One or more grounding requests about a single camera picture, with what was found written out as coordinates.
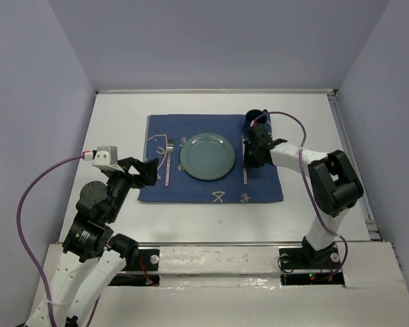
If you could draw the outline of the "fork with pink handle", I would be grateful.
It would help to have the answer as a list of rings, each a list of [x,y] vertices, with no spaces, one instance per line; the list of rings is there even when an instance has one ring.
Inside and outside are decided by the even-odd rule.
[[[167,139],[167,147],[166,147],[166,174],[165,174],[165,181],[164,181],[164,186],[165,186],[165,187],[168,187],[168,186],[169,186],[171,157],[172,157],[172,152],[173,152],[173,151],[174,151],[174,140],[173,140],[173,139]]]

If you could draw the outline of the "blue cloth placemat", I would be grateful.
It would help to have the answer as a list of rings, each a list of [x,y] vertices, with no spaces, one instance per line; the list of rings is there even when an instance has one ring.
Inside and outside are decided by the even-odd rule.
[[[245,117],[242,114],[160,114],[147,118],[145,159],[159,159],[157,182],[140,190],[138,199],[148,203],[273,203],[284,199],[277,168],[266,165],[247,171],[243,184],[242,140]],[[190,176],[180,164],[179,155],[186,141],[197,134],[214,133],[234,147],[232,170],[214,181]],[[174,140],[169,186],[164,186],[167,139]]]

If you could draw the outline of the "teal plate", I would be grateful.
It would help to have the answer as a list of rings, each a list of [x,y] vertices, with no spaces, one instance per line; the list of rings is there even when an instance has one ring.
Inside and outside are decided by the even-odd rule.
[[[225,137],[202,133],[186,141],[179,160],[190,176],[202,181],[214,181],[232,170],[236,153],[233,145]]]

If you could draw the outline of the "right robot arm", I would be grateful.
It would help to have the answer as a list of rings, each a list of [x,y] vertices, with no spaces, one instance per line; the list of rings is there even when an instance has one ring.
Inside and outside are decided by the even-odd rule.
[[[243,143],[245,167],[259,168],[269,164],[301,174],[315,218],[301,247],[283,250],[279,264],[285,273],[319,269],[335,253],[339,226],[364,193],[347,154],[341,150],[316,152],[281,138],[274,140],[262,123],[245,130]]]

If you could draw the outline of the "dark blue mug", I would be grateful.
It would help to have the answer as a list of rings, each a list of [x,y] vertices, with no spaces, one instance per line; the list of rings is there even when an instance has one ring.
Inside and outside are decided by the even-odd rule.
[[[247,129],[253,121],[256,121],[257,123],[266,124],[268,120],[267,112],[268,110],[259,110],[259,109],[249,110],[245,114],[243,128]]]

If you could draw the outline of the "knife with pink handle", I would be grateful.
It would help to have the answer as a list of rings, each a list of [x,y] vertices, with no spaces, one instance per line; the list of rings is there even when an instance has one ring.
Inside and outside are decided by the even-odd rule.
[[[244,164],[244,157],[245,157],[245,135],[241,133],[241,140],[242,140],[242,168],[243,168],[243,184],[248,184],[248,177],[247,177],[247,168]]]

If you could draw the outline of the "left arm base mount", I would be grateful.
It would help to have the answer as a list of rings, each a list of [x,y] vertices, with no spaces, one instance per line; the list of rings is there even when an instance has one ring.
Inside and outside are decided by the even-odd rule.
[[[112,279],[109,286],[147,287],[157,286],[160,250],[156,248],[140,249],[138,257],[121,270]]]

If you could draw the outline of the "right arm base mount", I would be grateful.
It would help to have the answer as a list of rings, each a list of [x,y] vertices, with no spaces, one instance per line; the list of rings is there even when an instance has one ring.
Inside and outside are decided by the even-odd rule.
[[[301,247],[279,249],[277,266],[282,273],[280,279],[283,286],[345,285],[336,247],[313,262],[301,257],[302,250]]]

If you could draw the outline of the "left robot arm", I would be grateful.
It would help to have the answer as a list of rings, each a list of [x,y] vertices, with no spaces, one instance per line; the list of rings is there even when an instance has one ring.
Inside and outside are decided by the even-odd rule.
[[[138,242],[115,234],[109,225],[129,190],[156,184],[159,161],[116,160],[107,152],[96,153],[93,160],[108,180],[90,181],[81,189],[52,279],[36,264],[45,295],[25,326],[88,326],[102,292],[121,270],[136,264]]]

